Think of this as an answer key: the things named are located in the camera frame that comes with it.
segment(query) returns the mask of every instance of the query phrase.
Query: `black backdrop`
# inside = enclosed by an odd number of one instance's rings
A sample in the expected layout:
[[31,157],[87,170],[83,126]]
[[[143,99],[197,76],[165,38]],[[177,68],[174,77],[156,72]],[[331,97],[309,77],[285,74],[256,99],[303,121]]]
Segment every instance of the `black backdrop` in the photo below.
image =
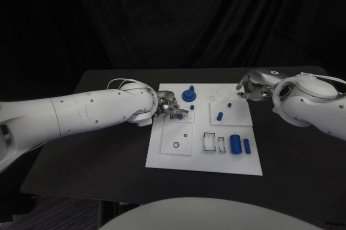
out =
[[[0,21],[0,101],[71,94],[89,69],[319,65],[346,79],[345,0],[0,0]],[[0,220],[38,153],[0,174]]]

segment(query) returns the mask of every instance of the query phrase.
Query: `blue plastic part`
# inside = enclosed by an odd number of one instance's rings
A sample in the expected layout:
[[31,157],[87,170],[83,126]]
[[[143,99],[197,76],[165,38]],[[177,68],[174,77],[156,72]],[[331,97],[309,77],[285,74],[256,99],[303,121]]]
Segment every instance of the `blue plastic part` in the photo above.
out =
[[246,147],[246,153],[252,154],[252,145],[250,145],[250,140],[247,138],[244,139],[244,147]]
[[197,99],[197,93],[195,93],[195,88],[194,86],[190,87],[190,90],[184,91],[182,93],[182,99],[187,102],[192,102]]
[[230,138],[231,138],[233,154],[241,154],[243,153],[241,136],[240,135],[231,135]]
[[220,112],[220,113],[218,113],[218,118],[217,118],[217,119],[218,119],[218,121],[221,121],[221,120],[223,120],[223,116],[224,116],[224,113],[223,113],[223,112]]

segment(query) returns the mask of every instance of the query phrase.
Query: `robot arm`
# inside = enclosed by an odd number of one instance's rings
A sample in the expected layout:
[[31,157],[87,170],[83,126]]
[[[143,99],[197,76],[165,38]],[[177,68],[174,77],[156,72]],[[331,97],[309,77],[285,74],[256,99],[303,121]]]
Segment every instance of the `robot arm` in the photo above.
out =
[[123,122],[151,125],[152,116],[187,114],[175,93],[156,92],[142,82],[122,89],[90,91],[47,99],[0,102],[0,172],[48,141]]
[[313,124],[326,134],[346,140],[346,97],[318,77],[346,84],[329,76],[302,73],[288,77],[269,69],[254,69],[237,86],[240,90],[247,85],[250,91],[239,96],[254,101],[273,97],[273,111],[290,124],[299,127]]

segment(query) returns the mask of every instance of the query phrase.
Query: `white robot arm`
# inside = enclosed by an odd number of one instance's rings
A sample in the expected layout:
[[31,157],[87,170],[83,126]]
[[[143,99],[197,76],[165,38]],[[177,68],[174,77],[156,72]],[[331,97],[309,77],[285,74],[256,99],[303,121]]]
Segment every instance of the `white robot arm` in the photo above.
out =
[[142,82],[122,89],[90,91],[38,100],[0,102],[0,172],[48,141],[123,122],[151,125],[152,116],[187,114],[175,93]]
[[273,111],[290,124],[299,127],[313,124],[326,134],[346,140],[346,96],[318,78],[346,84],[335,77],[305,72],[289,77],[269,69],[254,69],[237,86],[240,90],[247,85],[250,91],[239,96],[254,101],[273,97]]

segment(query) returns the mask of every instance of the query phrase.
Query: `black table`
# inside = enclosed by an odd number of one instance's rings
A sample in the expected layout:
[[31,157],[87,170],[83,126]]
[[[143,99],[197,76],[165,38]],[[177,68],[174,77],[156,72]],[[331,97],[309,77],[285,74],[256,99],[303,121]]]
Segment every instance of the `black table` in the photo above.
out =
[[[136,79],[155,90],[161,83],[239,83],[252,69],[91,70],[76,93],[106,89],[116,78]],[[289,76],[326,74],[316,66],[270,69]],[[250,203],[303,219],[345,223],[346,141],[313,126],[289,124],[273,113],[272,100],[249,104],[264,176],[146,168],[152,125],[138,127],[126,122],[51,141],[22,191],[139,204],[208,197]]]

